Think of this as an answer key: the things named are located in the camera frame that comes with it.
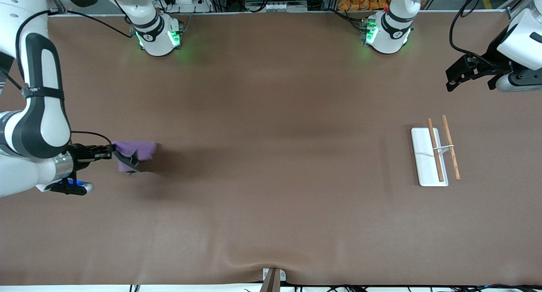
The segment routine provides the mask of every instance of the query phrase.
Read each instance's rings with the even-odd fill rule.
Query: brown table surface
[[[293,284],[542,284],[542,93],[447,93],[452,18],[420,14],[381,55],[333,14],[197,16],[160,58],[52,18],[73,130],[160,151],[154,173],[81,171],[85,197],[2,198],[0,284],[221,284],[269,266]],[[456,42],[483,53],[505,24],[473,13]],[[0,102],[23,107],[11,86]],[[420,187],[410,128],[441,114],[462,180]]]

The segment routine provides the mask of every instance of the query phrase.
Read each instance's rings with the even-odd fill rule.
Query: wooden dowel
[[[433,122],[431,121],[431,118],[427,119],[427,126],[429,128],[429,135],[431,136],[431,145],[433,147],[433,155],[435,156],[435,163],[437,165],[437,173],[439,174],[439,182],[443,182],[444,175],[442,174],[439,151],[435,149],[437,148],[437,140],[435,139],[435,134],[433,133]]]
[[[445,114],[442,115],[442,124],[444,124],[444,132],[446,133],[446,139],[448,141],[448,145],[453,145],[451,141],[450,128],[448,127],[448,120],[446,119]],[[450,155],[451,155],[451,162],[454,167],[455,180],[461,180],[461,176],[459,176],[459,167],[457,166],[457,159],[455,158],[454,146],[450,147]]]

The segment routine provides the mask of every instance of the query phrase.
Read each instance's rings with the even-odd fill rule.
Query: purple cloth
[[[125,157],[132,157],[134,154],[139,161],[148,161],[156,151],[156,143],[150,141],[115,141],[113,144],[116,150]],[[120,172],[133,172],[133,169],[119,162]]]

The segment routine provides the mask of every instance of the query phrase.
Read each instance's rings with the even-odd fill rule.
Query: wooden handle
[[[444,132],[446,133],[446,140],[448,141],[448,145],[453,145],[451,141],[450,128],[448,127],[448,120],[446,119],[445,114],[442,115],[442,124],[444,124]],[[450,147],[450,155],[451,162],[454,167],[455,180],[461,180],[461,176],[459,176],[459,167],[457,167],[457,159],[455,158],[454,146]]]
[[[427,119],[427,126],[429,128],[429,135],[431,136],[431,145],[433,147],[433,155],[435,156],[435,163],[437,165],[437,173],[439,173],[439,182],[444,181],[444,175],[442,174],[442,166],[440,163],[440,154],[435,150],[437,148],[437,140],[435,139],[435,134],[433,133],[433,122],[431,118]]]

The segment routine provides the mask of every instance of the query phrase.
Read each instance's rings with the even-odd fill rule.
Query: wooden stick
[[[439,182],[444,181],[444,175],[442,174],[442,166],[440,163],[440,153],[437,148],[437,140],[435,139],[435,134],[433,133],[433,122],[431,118],[427,119],[427,126],[429,128],[429,135],[431,136],[431,145],[433,147],[433,155],[435,156],[435,163],[437,165],[437,173],[439,174]]]
[[[448,145],[453,145],[453,143],[451,142],[450,128],[448,127],[448,120],[446,119],[445,114],[442,115],[442,124],[444,124],[444,132],[446,133],[446,139],[448,141]],[[457,167],[457,159],[455,158],[454,146],[450,147],[450,154],[451,154],[451,162],[454,167],[455,180],[461,180],[461,176],[459,176],[459,167]]]

